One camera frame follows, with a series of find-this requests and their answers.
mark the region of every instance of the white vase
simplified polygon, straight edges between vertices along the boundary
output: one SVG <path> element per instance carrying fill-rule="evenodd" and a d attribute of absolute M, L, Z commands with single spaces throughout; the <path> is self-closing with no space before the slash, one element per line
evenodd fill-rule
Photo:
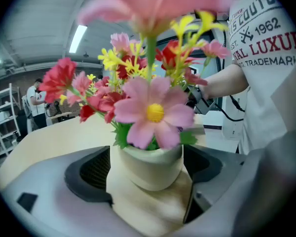
<path fill-rule="evenodd" d="M 119 155 L 129 179 L 148 191 L 161 191 L 169 187 L 183 166 L 182 146 L 154 151 L 128 146 L 119 148 Z"/>

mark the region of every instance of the yellow flower center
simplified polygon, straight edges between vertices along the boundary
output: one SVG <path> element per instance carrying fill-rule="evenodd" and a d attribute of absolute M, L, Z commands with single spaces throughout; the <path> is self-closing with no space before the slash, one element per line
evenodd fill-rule
<path fill-rule="evenodd" d="M 147 118 L 148 120 L 159 123 L 162 121 L 164 116 L 163 107 L 159 104 L 152 104 L 147 107 Z"/>

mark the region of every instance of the person's arm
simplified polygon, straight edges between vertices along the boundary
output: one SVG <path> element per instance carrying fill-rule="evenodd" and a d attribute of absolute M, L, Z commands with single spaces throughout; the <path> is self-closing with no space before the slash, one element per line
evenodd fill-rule
<path fill-rule="evenodd" d="M 36 100 L 35 97 L 31 97 L 31 104 L 32 105 L 41 105 L 45 103 L 45 100 Z"/>
<path fill-rule="evenodd" d="M 206 80 L 207 86 L 200 85 L 205 99 L 237 94 L 249 86 L 245 74 L 237 64 L 229 65 Z"/>

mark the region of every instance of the metal shelving rack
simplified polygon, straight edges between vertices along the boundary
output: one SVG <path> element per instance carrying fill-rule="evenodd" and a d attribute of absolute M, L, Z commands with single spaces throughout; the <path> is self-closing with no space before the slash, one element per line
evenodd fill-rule
<path fill-rule="evenodd" d="M 2 103 L 2 99 L 5 97 L 9 97 L 9 102 L 5 101 L 4 103 Z M 9 88 L 0 91 L 0 112 L 11 110 L 12 115 L 6 118 L 5 120 L 1 121 L 0 125 L 6 124 L 10 120 L 14 120 L 15 130 L 12 132 L 7 132 L 6 134 L 2 134 L 0 132 L 0 156 L 4 154 L 8 156 L 9 152 L 14 149 L 14 147 L 12 146 L 13 135 L 17 134 L 17 136 L 20 136 L 20 130 L 16 121 L 16 115 L 14 111 L 15 106 L 21 109 L 20 89 L 19 87 L 12 87 L 12 84 L 10 83 Z M 4 140 L 8 140 L 11 146 L 6 146 Z"/>

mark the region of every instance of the man in white shirt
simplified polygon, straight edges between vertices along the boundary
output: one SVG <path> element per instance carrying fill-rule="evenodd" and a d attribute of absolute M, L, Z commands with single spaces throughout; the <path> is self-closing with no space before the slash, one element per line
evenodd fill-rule
<path fill-rule="evenodd" d="M 42 79 L 36 79 L 33 86 L 29 87 L 26 96 L 30 105 L 32 116 L 35 124 L 39 128 L 46 127 L 46 116 L 45 116 L 45 98 L 39 93 L 38 88 L 42 83 Z"/>
<path fill-rule="evenodd" d="M 237 0 L 230 9 L 233 64 L 201 86 L 205 98 L 248 89 L 239 153 L 296 130 L 296 27 L 278 0 Z"/>

